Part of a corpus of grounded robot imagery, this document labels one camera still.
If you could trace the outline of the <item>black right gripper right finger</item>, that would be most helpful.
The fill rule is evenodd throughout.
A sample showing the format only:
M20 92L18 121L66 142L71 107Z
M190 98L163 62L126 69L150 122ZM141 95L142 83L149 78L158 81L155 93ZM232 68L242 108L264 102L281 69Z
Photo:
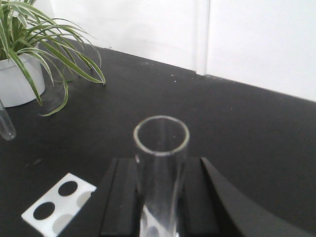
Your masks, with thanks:
M243 194L206 158L187 158L180 199L182 237L311 237Z

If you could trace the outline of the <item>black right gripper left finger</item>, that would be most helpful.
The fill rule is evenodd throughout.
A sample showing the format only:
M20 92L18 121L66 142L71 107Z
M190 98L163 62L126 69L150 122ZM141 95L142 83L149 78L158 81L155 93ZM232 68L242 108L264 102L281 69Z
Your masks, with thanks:
M99 236L137 237L138 222L136 162L131 158L119 158L115 166Z

